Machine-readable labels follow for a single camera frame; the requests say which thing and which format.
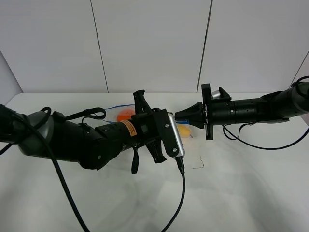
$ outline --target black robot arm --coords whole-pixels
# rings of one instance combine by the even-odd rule
[[[184,149],[172,114],[166,109],[151,109],[144,98],[144,90],[135,92],[136,114],[131,119],[92,128],[83,122],[70,122],[79,117],[104,119],[106,112],[94,108],[65,117],[59,112],[51,115],[46,107],[31,115],[20,115],[0,106],[0,142],[18,144],[27,156],[50,158],[37,136],[30,134],[21,119],[34,126],[45,138],[57,160],[78,162],[86,169],[100,169],[121,151],[133,148],[132,173],[138,170],[138,149],[147,146],[155,163],[166,160],[161,141],[170,157],[183,157]]]
[[[203,102],[175,114],[176,121],[186,121],[206,128],[206,139],[213,139],[213,126],[236,123],[279,123],[309,113],[309,83],[295,82],[291,88],[260,98],[232,101],[221,87],[211,93],[210,84],[202,85]]]

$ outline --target yellow object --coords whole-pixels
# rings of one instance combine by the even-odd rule
[[[179,131],[179,135],[182,138],[189,138],[191,134],[191,130],[184,124],[177,124],[177,128]]]

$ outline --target table surface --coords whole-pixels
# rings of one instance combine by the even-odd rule
[[[261,95],[231,94],[234,100]],[[145,97],[152,108],[170,112],[202,98],[200,93],[146,93]],[[49,106],[70,115],[130,103],[134,103],[130,93],[22,93],[7,107],[30,114]],[[103,122],[89,119],[87,123],[95,127]],[[237,132],[238,127],[232,125],[231,130]],[[241,138],[276,147],[294,142],[306,129],[305,122],[295,117],[282,124],[247,126]],[[214,127],[213,141],[206,141],[204,130],[192,128],[192,135],[183,139],[184,204],[169,232],[309,231],[309,137],[284,150],[264,151],[226,139],[221,126]],[[99,171],[59,162],[92,232],[159,232],[174,214],[182,188],[174,159],[155,164],[141,148],[139,171],[132,175],[132,158],[133,152],[127,150]],[[17,146],[0,157],[0,231],[82,231],[49,159],[26,157]]]

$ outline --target black cable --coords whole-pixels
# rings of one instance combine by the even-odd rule
[[[304,98],[306,98],[306,99],[309,98],[309,89],[308,89],[307,93],[304,94],[304,93],[302,93],[302,92],[299,90],[299,86],[298,86],[298,85],[301,83],[300,81],[302,81],[302,80],[304,80],[304,79],[308,79],[308,78],[309,78],[309,76],[301,77],[301,78],[299,78],[296,82],[294,82],[294,83],[292,84],[293,87],[295,86],[296,92],[297,92],[300,96],[302,96],[302,97],[304,97]]]
[[[45,107],[45,108],[41,109],[40,111],[43,111],[43,112],[44,112],[44,111],[47,111],[47,113],[46,113],[46,115],[42,118],[42,120],[39,121],[39,122],[34,126],[35,129],[38,129],[38,128],[40,128],[42,125],[44,125],[44,124],[47,122],[47,120],[48,120],[50,114],[52,113],[52,109],[49,108],[49,107]],[[26,138],[26,136],[27,136],[27,135],[22,136],[21,139],[18,139],[18,140],[17,140],[15,143],[13,143],[13,144],[18,144],[18,143],[21,142],[24,138]],[[6,145],[6,146],[0,151],[0,155],[3,155],[13,144],[8,144],[8,145]]]
[[[252,145],[252,144],[249,144],[243,140],[241,140],[240,138],[236,137],[232,132],[230,132],[228,130],[228,128],[226,128],[227,125],[222,125],[223,126],[223,132],[225,134],[225,136],[227,137],[226,133],[225,133],[225,130],[230,134],[232,135],[236,140],[242,142],[243,144],[245,145],[248,145],[248,146],[251,146],[251,147],[254,147],[254,148],[257,148],[257,149],[261,149],[261,150],[281,150],[281,149],[285,149],[285,148],[288,148],[288,147],[291,147],[297,143],[299,143],[300,141],[303,140],[303,138],[306,137],[306,135],[309,133],[309,128],[306,130],[306,132],[299,138],[297,139],[295,142],[289,144],[289,145],[286,145],[286,146],[282,146],[282,147],[274,147],[274,148],[267,148],[267,147],[260,147],[260,146],[255,146],[255,145]]]
[[[238,136],[237,136],[236,139],[233,139],[233,138],[227,136],[225,130],[226,130],[226,126],[229,126],[229,125],[231,125],[231,124],[226,124],[225,127],[223,127],[223,134],[224,134],[225,137],[228,138],[229,140],[237,140],[237,139],[240,137],[240,131],[241,131],[241,129],[244,128],[245,126],[248,126],[248,125],[249,125],[249,126],[252,126],[252,125],[254,125],[254,123],[245,123],[245,124],[242,124],[242,125],[240,126],[239,130],[238,130]]]
[[[45,108],[42,109],[42,111],[46,111],[46,110],[48,111],[48,112],[47,112],[47,115],[50,116],[51,109],[50,109],[49,107],[45,107]],[[49,154],[49,156],[50,156],[50,158],[51,158],[51,160],[52,160],[52,162],[53,162],[53,164],[54,164],[54,167],[55,167],[55,170],[56,170],[56,172],[57,172],[57,174],[58,174],[60,183],[61,183],[61,185],[62,185],[62,187],[63,187],[63,190],[64,190],[64,192],[65,192],[65,194],[66,194],[66,196],[67,196],[67,198],[68,198],[68,201],[69,201],[69,203],[70,203],[70,205],[71,205],[71,207],[72,207],[72,210],[73,210],[73,212],[74,212],[74,214],[75,214],[75,216],[76,216],[76,218],[77,218],[79,224],[81,225],[82,229],[83,229],[85,232],[90,232],[90,230],[87,228],[86,224],[84,223],[84,221],[83,221],[83,219],[82,219],[82,216],[80,215],[80,213],[79,213],[79,211],[78,211],[78,209],[77,209],[77,207],[76,207],[76,205],[75,205],[75,202],[74,202],[74,200],[73,200],[73,198],[72,198],[72,196],[71,196],[71,193],[70,193],[70,191],[69,191],[69,188],[68,188],[67,183],[66,183],[66,181],[65,181],[65,179],[64,179],[64,176],[63,176],[62,171],[61,171],[61,169],[60,169],[60,166],[59,166],[59,164],[58,164],[58,162],[57,162],[57,159],[56,159],[55,156],[54,156],[53,151],[51,150],[49,144],[46,142],[45,138],[44,138],[44,137],[37,131],[37,129],[36,129],[37,125],[38,125],[38,124],[41,124],[41,122],[39,122],[39,123],[38,123],[37,125],[35,125],[35,126],[32,126],[31,124],[29,124],[29,123],[27,122],[26,117],[25,117],[25,118],[22,118],[22,117],[20,117],[19,115],[17,115],[16,113],[14,114],[14,116],[15,116],[15,118],[16,118],[19,122],[21,122],[23,125],[25,125],[26,128],[28,128],[28,129],[31,131],[31,133],[34,134],[34,135],[42,142],[42,144],[43,144],[44,147],[46,148],[46,151],[47,151],[47,153]],[[42,121],[45,121],[45,122],[46,122],[47,120],[48,120],[48,117],[45,116],[45,117],[43,118]],[[181,207],[182,207],[183,200],[184,200],[184,194],[185,194],[185,177],[184,177],[184,164],[183,164],[183,159],[182,159],[182,157],[177,157],[177,158],[176,158],[176,161],[177,161],[178,168],[179,168],[179,170],[180,170],[180,172],[181,172],[181,174],[182,174],[182,179],[183,179],[182,196],[181,196],[181,200],[180,200],[179,206],[178,206],[178,208],[177,208],[177,210],[176,210],[174,216],[173,216],[172,219],[169,221],[169,223],[166,225],[166,227],[162,230],[162,232],[165,232],[165,231],[171,226],[171,224],[173,223],[173,221],[175,220],[175,218],[176,218],[177,215],[179,214],[179,211],[180,211],[180,209],[181,209]]]
[[[184,178],[184,173],[182,173],[182,178],[183,178],[183,191],[182,191],[182,197],[180,199],[180,203],[179,206],[174,214],[174,216],[172,217],[172,219],[168,222],[168,224],[166,225],[166,227],[164,227],[164,229],[161,232],[165,232],[168,230],[168,228],[171,226],[171,224],[173,223],[173,221],[175,220],[175,218],[177,217],[182,205],[183,205],[183,200],[184,200],[184,193],[185,193],[185,178]]]
[[[15,116],[18,118],[18,120],[19,120],[23,125],[25,125],[25,126],[26,126],[26,127],[27,127],[27,128],[28,128],[28,129],[41,141],[41,142],[42,142],[42,144],[43,144],[44,147],[46,148],[46,151],[47,151],[47,153],[50,155],[50,158],[51,158],[51,160],[52,160],[52,162],[53,162],[53,164],[54,164],[54,167],[55,167],[56,172],[57,172],[57,174],[58,174],[58,177],[59,177],[59,179],[60,179],[60,183],[61,183],[61,185],[62,185],[62,187],[63,187],[63,190],[64,190],[64,192],[65,192],[65,194],[66,194],[66,196],[67,196],[67,198],[68,198],[68,200],[69,200],[69,203],[70,203],[70,205],[71,205],[71,207],[72,207],[72,210],[73,210],[73,212],[74,212],[74,214],[75,214],[75,216],[76,216],[76,218],[77,218],[79,224],[81,225],[82,229],[83,229],[85,232],[90,232],[90,230],[89,230],[89,229],[87,228],[87,226],[85,225],[85,223],[84,223],[84,221],[83,221],[83,219],[82,219],[80,213],[78,212],[78,209],[77,209],[77,207],[76,207],[76,205],[75,205],[75,203],[74,203],[74,200],[73,200],[73,198],[72,198],[72,196],[71,196],[71,194],[70,194],[69,188],[68,188],[67,183],[66,183],[66,181],[65,181],[65,179],[64,179],[64,177],[63,177],[63,174],[62,174],[62,172],[61,172],[61,169],[60,169],[60,167],[59,167],[59,164],[58,164],[58,162],[57,162],[57,159],[55,158],[54,153],[53,153],[53,151],[51,150],[49,144],[46,142],[45,138],[44,138],[32,125],[30,125],[28,122],[26,122],[23,118],[19,117],[18,115],[15,115]]]

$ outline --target orange ball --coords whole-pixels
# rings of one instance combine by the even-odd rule
[[[120,113],[117,116],[117,121],[127,120],[131,119],[131,116],[135,115],[135,111],[132,109],[125,109],[120,111]]]

